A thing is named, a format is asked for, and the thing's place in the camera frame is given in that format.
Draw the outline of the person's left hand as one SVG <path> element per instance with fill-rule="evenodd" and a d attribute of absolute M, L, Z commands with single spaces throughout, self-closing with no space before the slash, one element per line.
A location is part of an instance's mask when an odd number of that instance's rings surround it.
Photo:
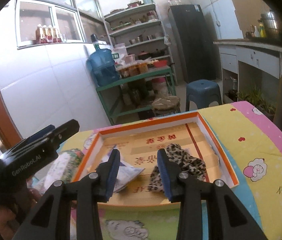
<path fill-rule="evenodd" d="M 0 205 L 0 239 L 6 240 L 13 238 L 16 231 L 8 223 L 15 220 L 15 218 L 15 213 L 8 207 Z"/>

